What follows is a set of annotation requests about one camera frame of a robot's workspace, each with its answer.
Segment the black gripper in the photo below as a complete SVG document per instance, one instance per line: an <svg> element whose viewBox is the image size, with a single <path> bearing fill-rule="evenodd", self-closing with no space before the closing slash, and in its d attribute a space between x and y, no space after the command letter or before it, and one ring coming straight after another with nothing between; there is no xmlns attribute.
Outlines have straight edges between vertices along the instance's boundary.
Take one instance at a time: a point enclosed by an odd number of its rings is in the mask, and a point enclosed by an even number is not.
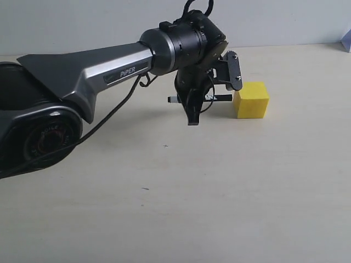
<svg viewBox="0 0 351 263"><path fill-rule="evenodd" d="M215 94L212 70L201 70L195 66L182 68L176 74L174 86L177 100L187 116L188 126L198 125L206 95L210 90Z"/></svg>

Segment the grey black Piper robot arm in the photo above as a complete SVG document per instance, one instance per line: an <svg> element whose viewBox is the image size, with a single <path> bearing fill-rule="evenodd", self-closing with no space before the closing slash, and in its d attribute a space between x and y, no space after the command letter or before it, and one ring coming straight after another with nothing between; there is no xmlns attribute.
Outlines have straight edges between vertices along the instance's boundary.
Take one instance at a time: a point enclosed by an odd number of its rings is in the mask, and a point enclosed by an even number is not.
<svg viewBox="0 0 351 263"><path fill-rule="evenodd" d="M49 168L87 140L99 93L130 78L147 87L175 72L177 100L198 125L213 69L227 59L225 34L208 12L185 10L139 41L66 54L27 54L1 63L1 178Z"/></svg>

